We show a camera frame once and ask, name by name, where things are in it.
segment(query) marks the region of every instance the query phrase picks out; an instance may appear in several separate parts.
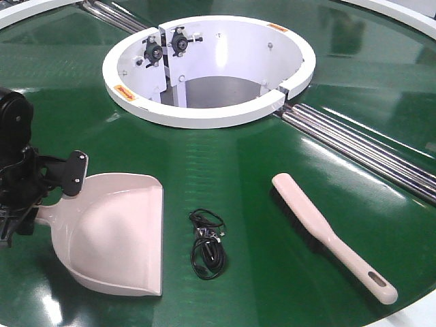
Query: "bristles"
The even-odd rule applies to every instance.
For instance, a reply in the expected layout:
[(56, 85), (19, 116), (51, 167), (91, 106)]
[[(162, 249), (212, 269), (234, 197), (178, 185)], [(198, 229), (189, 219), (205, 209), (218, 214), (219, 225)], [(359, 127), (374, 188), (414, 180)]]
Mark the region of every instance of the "bristles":
[(312, 252), (319, 253), (324, 248), (324, 245), (320, 241), (318, 241), (318, 239), (316, 239), (311, 233), (308, 232), (308, 230), (304, 227), (304, 225), (297, 218), (297, 216), (295, 216), (291, 208), (286, 204), (285, 200), (281, 197), (280, 193), (275, 187), (272, 187), (272, 189), (270, 190), (270, 195), (273, 198), (274, 202), (279, 206), (281, 211), (290, 220), (291, 226), (304, 240), (310, 250)]

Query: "brush handle hole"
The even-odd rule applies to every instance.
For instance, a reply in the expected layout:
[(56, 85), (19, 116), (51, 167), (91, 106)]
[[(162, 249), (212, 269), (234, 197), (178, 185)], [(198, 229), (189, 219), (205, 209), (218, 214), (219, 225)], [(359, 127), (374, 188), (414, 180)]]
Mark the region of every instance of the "brush handle hole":
[(368, 276), (370, 276), (370, 278), (371, 278), (374, 282), (376, 282), (376, 284), (377, 284), (378, 286), (381, 286), (381, 287), (385, 287), (385, 286), (386, 286), (386, 283), (383, 281), (383, 279), (380, 278), (380, 276), (377, 275), (375, 272), (373, 272), (373, 271), (368, 272)]

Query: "metal rod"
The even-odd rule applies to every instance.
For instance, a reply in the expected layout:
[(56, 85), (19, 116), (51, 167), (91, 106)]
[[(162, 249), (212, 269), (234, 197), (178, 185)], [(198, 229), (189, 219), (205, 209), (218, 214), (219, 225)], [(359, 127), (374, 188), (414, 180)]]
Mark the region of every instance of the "metal rod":
[(134, 34), (136, 33), (135, 29), (132, 29), (130, 26), (116, 20), (115, 18), (113, 18), (110, 15), (107, 15), (101, 11), (99, 11), (98, 9), (96, 9), (95, 7), (93, 7), (89, 2), (84, 1), (82, 3), (82, 7), (89, 13), (91, 13), (92, 15), (98, 17), (99, 19), (101, 19), (104, 22), (107, 22), (109, 24), (111, 24), (112, 26), (118, 27), (119, 29), (122, 29), (123, 31), (126, 31), (130, 34)]
[(94, 1), (94, 7), (97, 9), (100, 9), (101, 11), (115, 17), (116, 19), (120, 20), (121, 22), (125, 23), (126, 25), (130, 26), (135, 31), (143, 31), (147, 29), (148, 27), (141, 24), (137, 20), (134, 20), (132, 17), (129, 17), (128, 15), (124, 14), (123, 12), (120, 12), (119, 10), (110, 7), (109, 5), (106, 5), (100, 1)]
[(146, 25), (138, 22), (125, 13), (100, 1), (85, 0), (82, 2), (81, 6), (92, 15), (130, 34), (148, 28)]
[(287, 106), (281, 118), (323, 143), (351, 157), (412, 193), (436, 204), (435, 176), (376, 143), (347, 130), (339, 122), (304, 105)]

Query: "dustpan handle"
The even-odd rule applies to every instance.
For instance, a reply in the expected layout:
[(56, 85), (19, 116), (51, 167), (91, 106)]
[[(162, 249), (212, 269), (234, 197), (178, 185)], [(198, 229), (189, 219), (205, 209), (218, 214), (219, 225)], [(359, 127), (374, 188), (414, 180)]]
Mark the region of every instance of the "dustpan handle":
[(35, 222), (40, 225), (52, 225), (55, 222), (56, 204), (52, 206), (39, 206)]

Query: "screw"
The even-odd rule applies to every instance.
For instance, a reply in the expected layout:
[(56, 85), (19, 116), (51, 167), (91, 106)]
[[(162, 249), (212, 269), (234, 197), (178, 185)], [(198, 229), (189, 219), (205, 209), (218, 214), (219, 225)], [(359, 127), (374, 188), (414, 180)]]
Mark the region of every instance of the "screw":
[(162, 55), (163, 55), (162, 49), (158, 48), (158, 49), (153, 50), (153, 58), (154, 59), (159, 60), (160, 58), (162, 58)]
[(188, 42), (185, 39), (181, 39), (177, 42), (177, 48), (179, 50), (185, 50), (188, 47)]

